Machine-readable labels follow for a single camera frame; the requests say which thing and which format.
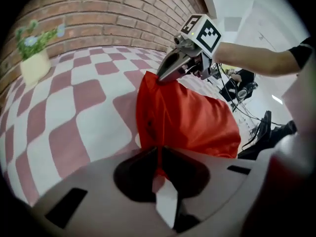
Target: red satin bag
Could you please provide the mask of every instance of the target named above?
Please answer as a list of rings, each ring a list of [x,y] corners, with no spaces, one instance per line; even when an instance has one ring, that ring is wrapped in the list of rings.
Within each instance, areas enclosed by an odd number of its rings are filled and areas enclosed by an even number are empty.
[[[142,148],[169,146],[236,158],[241,139],[228,105],[177,81],[157,84],[157,78],[146,72],[137,96],[136,121]]]

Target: cable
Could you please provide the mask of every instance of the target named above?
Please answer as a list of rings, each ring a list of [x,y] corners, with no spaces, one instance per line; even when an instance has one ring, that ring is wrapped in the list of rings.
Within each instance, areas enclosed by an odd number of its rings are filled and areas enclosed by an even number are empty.
[[[221,72],[220,72],[218,66],[219,66],[219,64],[216,63],[216,67],[217,67],[218,73],[219,73],[219,75],[220,75],[220,77],[221,77],[222,84],[223,84],[223,86],[224,86],[224,88],[225,88],[225,90],[226,90],[226,92],[227,92],[229,98],[231,99],[231,102],[232,102],[233,105],[235,106],[235,108],[236,108],[237,110],[239,110],[242,114],[246,115],[247,117],[249,117],[249,118],[251,118],[251,119],[256,119],[256,120],[258,120],[258,121],[260,121],[260,122],[268,123],[268,122],[265,122],[265,121],[263,121],[263,120],[257,118],[256,116],[254,116],[254,115],[245,107],[245,105],[242,103],[242,101],[240,100],[240,98],[239,98],[239,96],[238,96],[238,89],[237,89],[237,86],[236,86],[236,84],[235,84],[235,81],[232,80],[233,86],[235,87],[236,98],[237,98],[238,102],[239,102],[240,104],[242,104],[243,107],[244,107],[244,109],[245,109],[247,112],[249,112],[252,116],[250,116],[250,115],[244,113],[242,110],[240,110],[240,109],[237,107],[237,105],[233,102],[233,100],[232,100],[232,98],[231,98],[231,96],[230,96],[230,94],[229,94],[229,92],[228,92],[228,90],[227,90],[227,88],[226,88],[226,86],[225,86],[225,84],[224,84],[224,81],[223,81],[223,78],[222,78],[222,75],[221,75]],[[227,78],[230,80],[230,78],[228,77],[228,75],[227,75],[227,74],[225,73],[225,71],[223,70],[221,64],[220,64],[220,68],[222,69],[223,73],[227,76]],[[271,122],[271,124],[275,124],[275,125],[279,125],[279,126],[282,126],[282,125],[283,125],[283,124],[277,124],[277,123],[274,123],[274,122]]]

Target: flower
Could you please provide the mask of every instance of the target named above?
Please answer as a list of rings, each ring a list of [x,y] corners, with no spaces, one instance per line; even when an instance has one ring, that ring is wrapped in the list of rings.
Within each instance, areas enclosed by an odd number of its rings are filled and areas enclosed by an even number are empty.
[[[65,24],[61,24],[57,27],[57,36],[62,37],[65,34]]]
[[[27,37],[24,41],[24,44],[26,46],[32,46],[34,45],[36,42],[38,41],[38,37],[34,37],[34,36],[30,36],[30,37]]]

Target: flower pot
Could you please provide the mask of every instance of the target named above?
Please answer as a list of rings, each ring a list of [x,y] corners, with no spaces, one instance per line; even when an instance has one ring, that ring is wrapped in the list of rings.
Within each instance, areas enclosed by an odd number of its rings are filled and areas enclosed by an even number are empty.
[[[51,64],[46,49],[22,61],[20,68],[25,85],[36,84],[48,73],[50,66]]]

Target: checkered tablecloth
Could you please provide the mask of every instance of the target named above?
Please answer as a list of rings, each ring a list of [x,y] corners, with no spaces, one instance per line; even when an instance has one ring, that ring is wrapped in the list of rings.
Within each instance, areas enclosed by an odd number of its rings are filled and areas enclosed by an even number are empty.
[[[14,82],[0,117],[2,174],[15,195],[33,205],[53,185],[92,161],[140,147],[137,91],[164,53],[94,47],[51,60],[37,85]],[[202,95],[218,89],[194,76],[179,80]]]

